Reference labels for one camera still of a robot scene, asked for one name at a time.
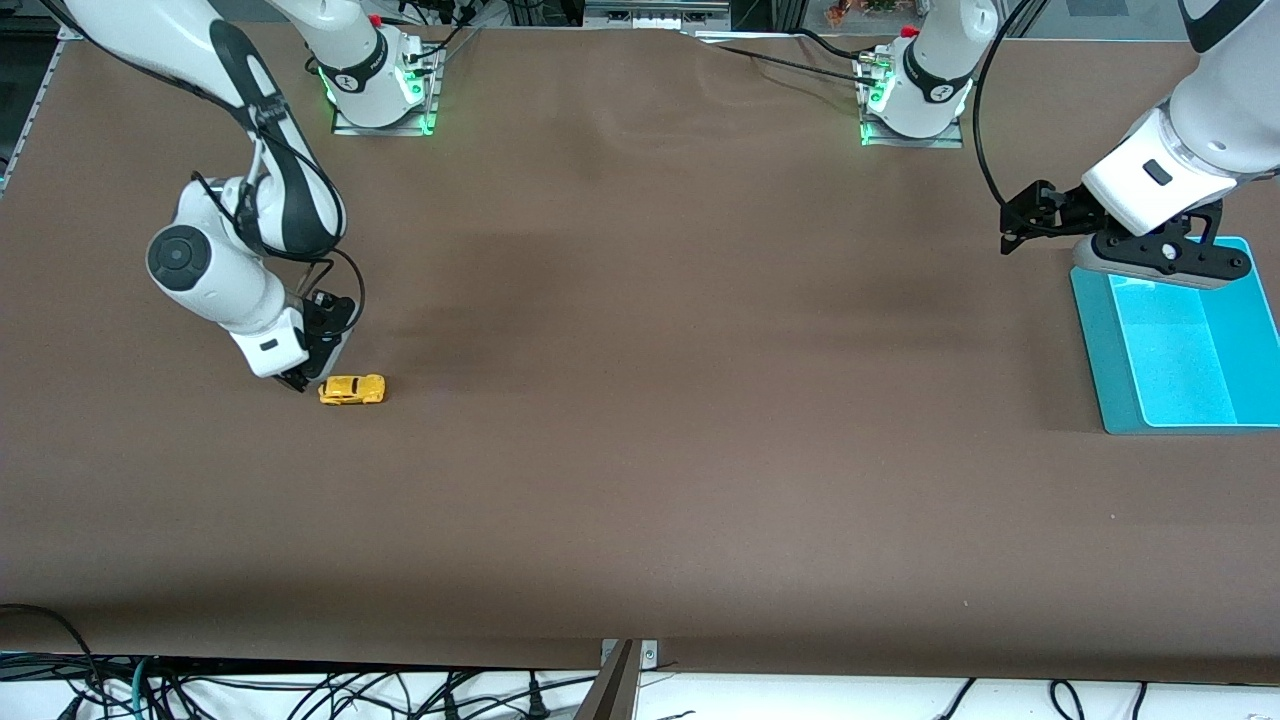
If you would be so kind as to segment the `yellow beetle toy car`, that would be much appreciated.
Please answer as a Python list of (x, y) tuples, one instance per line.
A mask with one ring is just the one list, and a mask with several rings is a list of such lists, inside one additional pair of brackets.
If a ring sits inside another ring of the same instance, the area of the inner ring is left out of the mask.
[(387, 378), (381, 374), (329, 375), (317, 396), (326, 406), (381, 404), (387, 396)]

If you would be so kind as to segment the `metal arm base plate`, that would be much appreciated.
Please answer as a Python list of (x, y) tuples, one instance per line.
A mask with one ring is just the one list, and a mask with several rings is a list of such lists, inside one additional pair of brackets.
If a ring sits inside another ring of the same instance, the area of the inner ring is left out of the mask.
[(353, 123), (337, 105), (335, 96), (328, 88), (326, 100), (332, 108), (332, 133), (340, 136), (370, 137), (429, 137), (435, 133), (443, 81), (445, 77), (444, 51), (438, 53), (407, 68), (397, 70), (398, 94), (406, 113), (396, 122), (371, 127)]
[(920, 88), (902, 69), (901, 54), (892, 44), (860, 51), (852, 69), (858, 79), (870, 81), (858, 90), (861, 145), (963, 146), (959, 117), (972, 90), (970, 79), (963, 79), (957, 87)]

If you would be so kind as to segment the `grey-brown wedge-shaped bar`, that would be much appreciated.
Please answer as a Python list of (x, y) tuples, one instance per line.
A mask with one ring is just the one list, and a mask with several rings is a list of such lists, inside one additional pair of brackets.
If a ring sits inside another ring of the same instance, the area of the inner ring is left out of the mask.
[(644, 641), (614, 641), (572, 720), (634, 720), (645, 660)]

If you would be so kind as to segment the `aluminium frame with sockets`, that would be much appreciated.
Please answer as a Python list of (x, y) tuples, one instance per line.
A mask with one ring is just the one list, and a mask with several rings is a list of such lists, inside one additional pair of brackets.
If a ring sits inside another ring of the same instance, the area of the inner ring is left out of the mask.
[(730, 32), (732, 13), (730, 0), (584, 0), (581, 27)]

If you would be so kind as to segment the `metal table edge rail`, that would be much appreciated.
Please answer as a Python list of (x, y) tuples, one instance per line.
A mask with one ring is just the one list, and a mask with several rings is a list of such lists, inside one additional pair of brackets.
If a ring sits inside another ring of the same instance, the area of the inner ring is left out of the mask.
[(47, 17), (0, 20), (0, 199), (9, 190), (65, 46), (78, 38)]

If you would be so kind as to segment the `teal plastic bin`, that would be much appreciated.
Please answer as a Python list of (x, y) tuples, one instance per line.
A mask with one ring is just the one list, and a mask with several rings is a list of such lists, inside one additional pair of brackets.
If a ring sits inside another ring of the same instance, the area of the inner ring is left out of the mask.
[(1070, 282), (1107, 433), (1280, 430), (1280, 331), (1257, 270), (1220, 290), (1080, 268)]

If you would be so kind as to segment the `small metal table bracket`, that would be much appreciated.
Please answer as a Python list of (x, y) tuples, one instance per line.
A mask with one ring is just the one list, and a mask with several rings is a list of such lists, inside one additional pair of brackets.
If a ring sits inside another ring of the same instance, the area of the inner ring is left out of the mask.
[[(607, 638), (602, 642), (600, 651), (600, 665), (604, 667), (617, 644), (621, 641), (616, 638)], [(644, 671), (657, 670), (660, 664), (660, 644), (658, 639), (640, 639), (635, 641), (635, 650), (640, 657), (640, 667)]]

